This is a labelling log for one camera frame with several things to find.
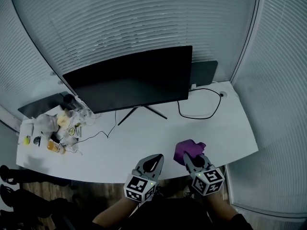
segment plastic bottle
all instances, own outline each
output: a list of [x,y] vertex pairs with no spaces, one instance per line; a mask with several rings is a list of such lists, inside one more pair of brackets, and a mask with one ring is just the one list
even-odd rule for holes
[[64,154],[65,153],[65,149],[61,146],[61,145],[56,145],[53,141],[49,141],[48,142],[48,146],[47,148],[50,150],[50,151],[54,151],[54,152],[57,152],[59,154]]

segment monitor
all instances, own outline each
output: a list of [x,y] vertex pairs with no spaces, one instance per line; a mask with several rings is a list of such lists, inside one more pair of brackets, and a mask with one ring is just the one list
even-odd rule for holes
[[186,100],[192,46],[155,49],[63,75],[93,113]]

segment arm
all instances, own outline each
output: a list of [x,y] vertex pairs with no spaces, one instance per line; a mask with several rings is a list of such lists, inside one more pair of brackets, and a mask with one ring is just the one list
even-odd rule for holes
[[238,213],[226,203],[219,193],[210,194],[202,198],[209,215],[214,220],[230,221]]
[[112,205],[110,208],[101,212],[93,220],[103,228],[111,229],[114,227],[120,227],[122,223],[129,218],[135,208],[138,206],[136,201],[128,198],[122,198],[116,204]]

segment monitor leg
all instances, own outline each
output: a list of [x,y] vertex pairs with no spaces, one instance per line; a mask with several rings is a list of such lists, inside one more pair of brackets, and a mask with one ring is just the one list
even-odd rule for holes
[[167,119],[167,117],[165,117],[165,116],[162,115],[161,113],[157,112],[156,110],[152,109],[151,107],[149,107],[149,106],[147,106],[147,105],[145,105],[144,107],[145,107],[146,109],[148,109],[149,111],[152,111],[153,113],[159,115],[160,117]]
[[[145,105],[144,107],[145,107],[146,109],[148,109],[149,111],[152,111],[153,113],[159,115],[160,117],[167,119],[167,117],[165,117],[165,116],[162,115],[161,113],[157,112],[156,110],[152,109],[151,107],[149,107],[149,106],[147,106],[147,105]],[[124,121],[127,119],[127,117],[129,117],[136,109],[138,109],[138,107],[134,107],[134,108],[123,118],[123,120],[121,120],[121,121],[119,122],[118,125],[120,125],[122,122],[124,122]]]
[[136,109],[138,109],[138,107],[134,107],[134,108],[123,118],[123,120],[121,120],[121,121],[119,122],[118,125],[120,125],[122,122],[124,122],[124,121],[127,119],[127,117],[129,117]]

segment purple cloth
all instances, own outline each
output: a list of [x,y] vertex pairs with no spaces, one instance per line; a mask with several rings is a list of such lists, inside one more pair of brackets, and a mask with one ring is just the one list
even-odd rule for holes
[[175,148],[174,160],[181,165],[184,165],[183,155],[187,152],[192,158],[195,158],[197,155],[200,155],[206,145],[202,142],[195,143],[193,140],[185,140],[177,143]]

